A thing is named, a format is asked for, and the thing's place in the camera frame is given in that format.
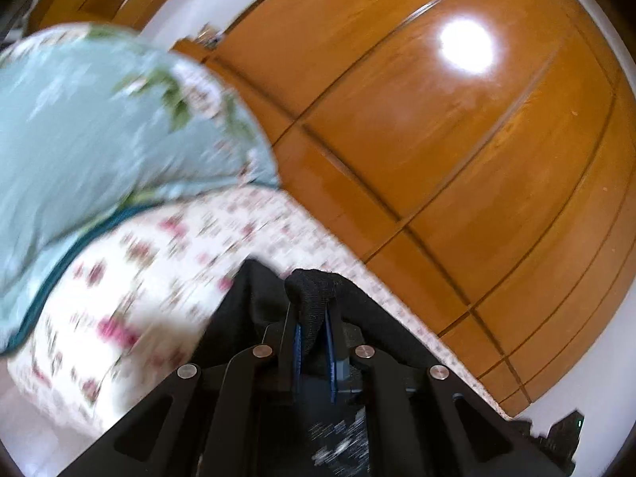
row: light blue pillow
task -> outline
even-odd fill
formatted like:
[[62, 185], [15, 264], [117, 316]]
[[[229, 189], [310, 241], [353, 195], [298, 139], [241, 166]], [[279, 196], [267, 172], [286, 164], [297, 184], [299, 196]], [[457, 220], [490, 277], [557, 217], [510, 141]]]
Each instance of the light blue pillow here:
[[278, 185], [231, 89], [118, 28], [66, 25], [15, 44], [0, 54], [0, 106], [0, 352], [109, 227], [165, 200]]

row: black fabric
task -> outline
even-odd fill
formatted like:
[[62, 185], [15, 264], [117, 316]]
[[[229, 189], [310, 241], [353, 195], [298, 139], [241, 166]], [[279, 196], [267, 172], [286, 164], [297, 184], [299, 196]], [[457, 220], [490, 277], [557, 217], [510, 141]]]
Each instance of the black fabric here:
[[325, 307], [332, 300], [340, 305], [343, 321], [360, 327], [367, 344], [400, 364], [420, 369], [437, 364], [416, 337], [350, 280], [334, 273], [296, 269], [283, 281], [255, 259], [241, 265], [191, 361], [202, 368], [229, 362], [236, 353], [261, 342], [269, 324], [284, 320], [290, 301], [297, 306], [306, 358], [316, 345]]

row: blue pillowcase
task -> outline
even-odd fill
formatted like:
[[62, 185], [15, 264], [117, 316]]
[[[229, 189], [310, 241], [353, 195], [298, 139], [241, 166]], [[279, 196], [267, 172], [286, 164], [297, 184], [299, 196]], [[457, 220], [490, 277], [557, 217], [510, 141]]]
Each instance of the blue pillowcase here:
[[277, 186], [268, 141], [205, 68], [75, 24], [0, 54], [0, 352], [26, 338], [87, 242], [149, 205]]

